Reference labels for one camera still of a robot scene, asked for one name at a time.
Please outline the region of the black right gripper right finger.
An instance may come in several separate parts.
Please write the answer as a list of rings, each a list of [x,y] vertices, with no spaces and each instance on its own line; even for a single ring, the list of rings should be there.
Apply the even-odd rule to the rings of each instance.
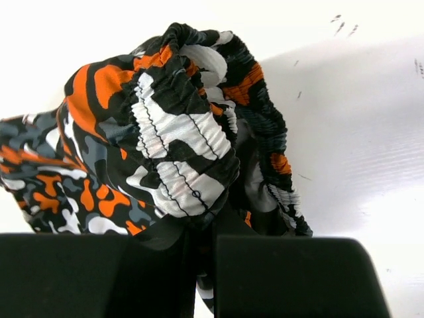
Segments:
[[[216,317],[388,317],[367,251],[349,238],[256,234],[232,209],[215,233]]]

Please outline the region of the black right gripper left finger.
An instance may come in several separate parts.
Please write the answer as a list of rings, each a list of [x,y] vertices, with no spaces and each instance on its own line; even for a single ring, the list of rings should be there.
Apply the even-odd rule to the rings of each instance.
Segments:
[[[125,235],[1,235],[2,317],[192,317],[184,222]]]

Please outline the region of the orange camouflage shorts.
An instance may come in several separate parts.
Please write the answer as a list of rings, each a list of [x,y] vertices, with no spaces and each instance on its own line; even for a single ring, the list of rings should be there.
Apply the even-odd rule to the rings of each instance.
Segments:
[[[212,307],[212,232],[232,209],[257,233],[313,233],[260,64],[230,31],[174,23],[129,54],[82,66],[55,109],[1,121],[1,187],[33,234],[133,237],[184,222]]]

